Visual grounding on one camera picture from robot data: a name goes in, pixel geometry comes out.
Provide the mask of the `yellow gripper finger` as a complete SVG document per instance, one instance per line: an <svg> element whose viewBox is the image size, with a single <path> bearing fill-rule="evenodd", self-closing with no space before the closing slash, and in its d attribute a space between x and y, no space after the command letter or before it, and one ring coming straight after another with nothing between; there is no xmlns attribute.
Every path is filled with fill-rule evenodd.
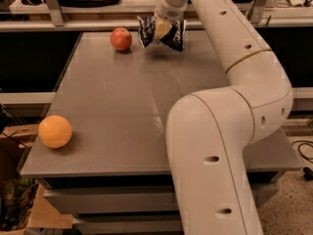
<svg viewBox="0 0 313 235"><path fill-rule="evenodd" d="M156 29L155 29L154 39L160 40L170 31L170 29L172 28L172 25L170 21L157 18L155 27Z"/></svg>

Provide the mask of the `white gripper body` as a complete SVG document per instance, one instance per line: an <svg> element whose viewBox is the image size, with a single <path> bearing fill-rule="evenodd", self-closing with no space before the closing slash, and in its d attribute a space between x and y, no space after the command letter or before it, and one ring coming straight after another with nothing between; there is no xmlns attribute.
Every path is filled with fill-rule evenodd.
<svg viewBox="0 0 313 235"><path fill-rule="evenodd" d="M155 16L165 21L182 21L184 19L184 6L172 6L170 4L157 3Z"/></svg>

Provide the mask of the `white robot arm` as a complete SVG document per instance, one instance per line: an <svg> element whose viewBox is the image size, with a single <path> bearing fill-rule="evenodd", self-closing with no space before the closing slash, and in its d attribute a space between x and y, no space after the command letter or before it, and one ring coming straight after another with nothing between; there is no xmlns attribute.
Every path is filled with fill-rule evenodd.
<svg viewBox="0 0 313 235"><path fill-rule="evenodd" d="M263 235L244 148L279 129L291 83L265 40L231 0L156 0L156 16L180 19L193 5L228 84L171 108L166 147L185 235Z"/></svg>

